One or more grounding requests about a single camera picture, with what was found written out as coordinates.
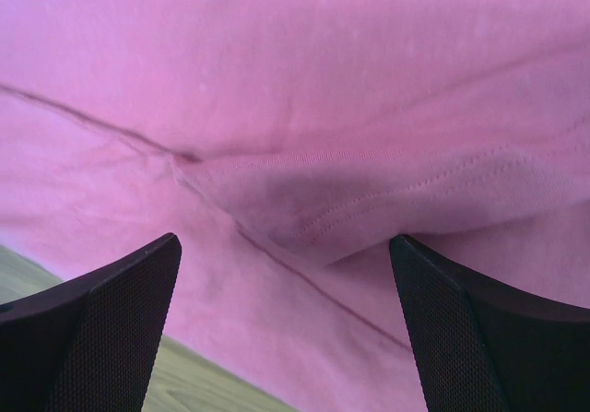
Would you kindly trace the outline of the salmon pink t-shirt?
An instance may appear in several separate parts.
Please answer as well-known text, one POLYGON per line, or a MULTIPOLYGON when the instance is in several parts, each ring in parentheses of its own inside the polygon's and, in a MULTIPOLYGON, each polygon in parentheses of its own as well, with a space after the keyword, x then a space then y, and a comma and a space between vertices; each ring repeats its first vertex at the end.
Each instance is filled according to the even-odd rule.
POLYGON ((166 331, 302 411, 421 411, 404 233, 589 303, 589 0, 1 0, 1 242, 176 234, 166 331))

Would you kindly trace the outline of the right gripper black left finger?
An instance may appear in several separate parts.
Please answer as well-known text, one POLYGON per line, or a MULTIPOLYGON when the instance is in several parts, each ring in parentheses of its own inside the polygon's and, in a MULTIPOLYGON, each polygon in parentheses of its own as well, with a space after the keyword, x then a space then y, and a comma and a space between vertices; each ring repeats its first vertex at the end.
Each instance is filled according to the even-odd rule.
POLYGON ((2 410, 141 410, 181 255, 178 237, 168 233, 2 304, 2 410))

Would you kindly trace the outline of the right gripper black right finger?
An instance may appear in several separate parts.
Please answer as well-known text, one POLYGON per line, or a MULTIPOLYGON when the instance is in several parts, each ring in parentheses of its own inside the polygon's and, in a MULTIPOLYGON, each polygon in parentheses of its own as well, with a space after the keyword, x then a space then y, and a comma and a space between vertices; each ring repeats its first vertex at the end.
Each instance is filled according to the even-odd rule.
POLYGON ((389 252, 428 410, 588 410, 586 308, 501 283, 405 235, 389 252))

